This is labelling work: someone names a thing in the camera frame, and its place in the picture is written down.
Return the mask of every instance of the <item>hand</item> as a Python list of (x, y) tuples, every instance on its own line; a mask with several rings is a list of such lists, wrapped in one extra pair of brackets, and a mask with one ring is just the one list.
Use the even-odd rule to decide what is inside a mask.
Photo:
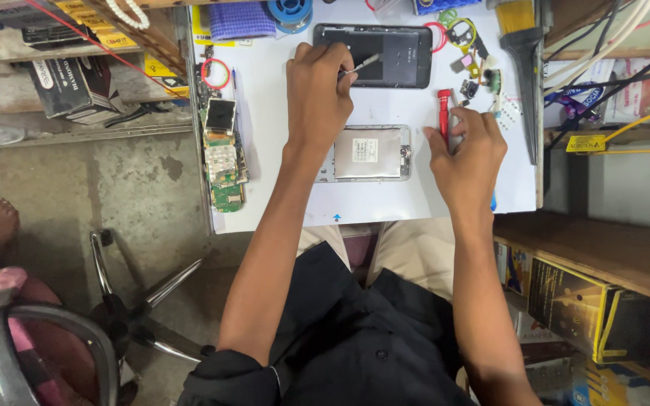
[(491, 113), (479, 114), (463, 107), (451, 109), (461, 119), (451, 134), (465, 139), (451, 155), (438, 130), (425, 127), (430, 144), (430, 170), (436, 177), (440, 195), (451, 211), (454, 226), (492, 224), (491, 197), (495, 179), (508, 145)]
[(344, 43), (313, 48), (302, 42), (295, 58), (287, 61), (287, 143), (323, 155), (335, 142), (352, 113), (350, 85), (357, 73), (339, 81), (340, 69), (352, 70), (352, 55)]

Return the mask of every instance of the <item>shirt cuff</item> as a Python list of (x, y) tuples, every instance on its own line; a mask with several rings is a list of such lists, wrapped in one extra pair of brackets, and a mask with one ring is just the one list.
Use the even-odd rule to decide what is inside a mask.
[(187, 376), (177, 402), (178, 406), (199, 404), (279, 404), (277, 375), (249, 355), (218, 351)]

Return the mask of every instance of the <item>chair leg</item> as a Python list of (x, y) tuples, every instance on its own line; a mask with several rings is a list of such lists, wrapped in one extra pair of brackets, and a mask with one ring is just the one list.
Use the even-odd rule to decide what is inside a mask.
[(182, 270), (182, 272), (176, 274), (174, 277), (172, 277), (172, 279), (165, 282), (161, 288), (159, 288), (157, 291), (154, 291), (144, 301), (149, 303), (149, 305), (154, 308), (160, 301), (167, 297), (167, 295), (174, 291), (175, 288), (180, 285), (180, 283), (184, 282), (185, 279), (187, 279), (187, 277), (192, 274), (192, 272), (199, 268), (201, 264), (201, 259), (196, 260), (192, 265), (186, 267), (184, 270)]
[(172, 355), (172, 356), (177, 357), (177, 358), (182, 358), (182, 359), (187, 360), (187, 361), (192, 361), (194, 363), (198, 363), (198, 362), (202, 361), (201, 359), (195, 358), (195, 357), (193, 357), (191, 355), (187, 355), (187, 354), (183, 353), (182, 351), (176, 349), (175, 347), (167, 344), (166, 342), (163, 342), (163, 341), (158, 340), (158, 339), (155, 339), (155, 341), (152, 342), (152, 348), (154, 348), (154, 349), (156, 349), (158, 351), (162, 351), (163, 353)]
[(97, 279), (100, 283), (102, 296), (111, 295), (113, 291), (112, 286), (109, 284), (109, 278), (107, 278), (107, 269), (105, 268), (104, 257), (102, 256), (102, 240), (99, 231), (90, 231), (90, 244), (92, 245), (92, 256), (95, 260)]

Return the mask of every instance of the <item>bare foot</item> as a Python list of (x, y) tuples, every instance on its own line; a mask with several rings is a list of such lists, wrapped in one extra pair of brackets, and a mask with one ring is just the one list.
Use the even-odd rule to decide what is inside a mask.
[(19, 231), (19, 212), (0, 197), (0, 262), (10, 257), (12, 242)]

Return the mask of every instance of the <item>shirt button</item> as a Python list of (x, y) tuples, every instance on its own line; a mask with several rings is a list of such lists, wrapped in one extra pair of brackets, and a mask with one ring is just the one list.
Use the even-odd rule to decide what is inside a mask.
[(375, 351), (375, 358), (380, 362), (385, 362), (388, 359), (388, 352), (385, 350), (377, 350)]

